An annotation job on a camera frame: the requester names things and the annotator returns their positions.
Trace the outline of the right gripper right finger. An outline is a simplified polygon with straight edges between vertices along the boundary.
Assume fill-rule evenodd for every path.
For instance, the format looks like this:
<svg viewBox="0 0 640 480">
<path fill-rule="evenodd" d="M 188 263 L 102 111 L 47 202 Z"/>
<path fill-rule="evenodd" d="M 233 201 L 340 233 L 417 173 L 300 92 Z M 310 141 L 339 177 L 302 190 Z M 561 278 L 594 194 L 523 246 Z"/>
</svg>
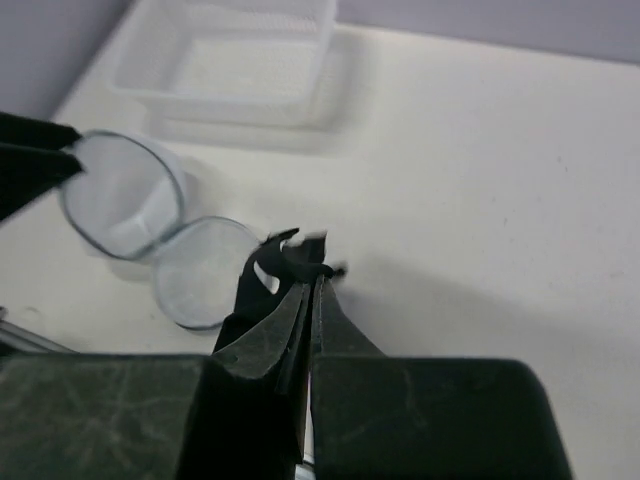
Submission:
<svg viewBox="0 0 640 480">
<path fill-rule="evenodd" d="M 313 357 L 384 357 L 384 353 L 344 313 L 333 282 L 328 277 L 320 277 L 315 283 L 310 321 Z"/>
</svg>

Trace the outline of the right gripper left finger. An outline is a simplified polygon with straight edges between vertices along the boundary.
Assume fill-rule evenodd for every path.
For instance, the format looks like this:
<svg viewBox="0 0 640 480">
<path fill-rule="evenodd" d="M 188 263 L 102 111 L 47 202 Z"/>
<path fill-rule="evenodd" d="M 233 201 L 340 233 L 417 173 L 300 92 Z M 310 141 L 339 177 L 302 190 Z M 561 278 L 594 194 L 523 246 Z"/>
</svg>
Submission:
<svg viewBox="0 0 640 480">
<path fill-rule="evenodd" d="M 276 308 L 209 359 L 220 395 L 304 395 L 309 376 L 308 284 L 294 284 Z"/>
</svg>

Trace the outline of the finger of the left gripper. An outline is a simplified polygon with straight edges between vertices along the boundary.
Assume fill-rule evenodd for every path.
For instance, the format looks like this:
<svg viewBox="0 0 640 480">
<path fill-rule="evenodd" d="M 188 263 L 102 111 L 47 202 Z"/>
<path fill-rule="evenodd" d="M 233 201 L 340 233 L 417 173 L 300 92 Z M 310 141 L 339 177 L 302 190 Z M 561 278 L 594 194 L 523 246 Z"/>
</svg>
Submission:
<svg viewBox="0 0 640 480">
<path fill-rule="evenodd" d="M 2 144 L 1 221 L 82 171 L 72 154 Z"/>
<path fill-rule="evenodd" d="M 80 139 L 73 127 L 50 121 L 0 113 L 1 143 L 44 150 L 60 150 Z"/>
</svg>

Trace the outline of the black bra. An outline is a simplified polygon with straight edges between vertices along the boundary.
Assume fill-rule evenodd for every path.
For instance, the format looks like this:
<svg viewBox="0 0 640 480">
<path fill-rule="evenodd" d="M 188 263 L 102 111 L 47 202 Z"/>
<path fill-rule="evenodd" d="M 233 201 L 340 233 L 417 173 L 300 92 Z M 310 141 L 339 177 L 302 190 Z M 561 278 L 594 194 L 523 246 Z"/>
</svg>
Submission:
<svg viewBox="0 0 640 480">
<path fill-rule="evenodd" d="M 290 245 L 298 228 L 269 235 L 249 255 L 239 276 L 233 311 L 223 321 L 214 350 L 238 340 L 270 315 L 296 284 L 312 285 L 321 276 L 339 279 L 346 275 L 344 264 L 325 263 L 326 234 L 305 236 Z"/>
</svg>

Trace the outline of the white mesh laundry bag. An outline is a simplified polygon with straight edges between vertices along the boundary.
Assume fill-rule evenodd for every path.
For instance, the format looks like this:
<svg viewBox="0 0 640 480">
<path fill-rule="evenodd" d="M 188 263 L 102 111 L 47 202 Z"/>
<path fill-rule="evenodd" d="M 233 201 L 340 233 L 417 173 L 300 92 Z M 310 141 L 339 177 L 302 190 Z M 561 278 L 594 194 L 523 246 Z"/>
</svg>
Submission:
<svg viewBox="0 0 640 480">
<path fill-rule="evenodd" d="M 61 210 L 93 252 L 148 265 L 155 301 L 178 326 L 219 327 L 231 314 L 258 237 L 223 216 L 189 219 L 188 178 L 176 154 L 107 130 L 66 147 L 82 171 L 60 189 Z"/>
</svg>

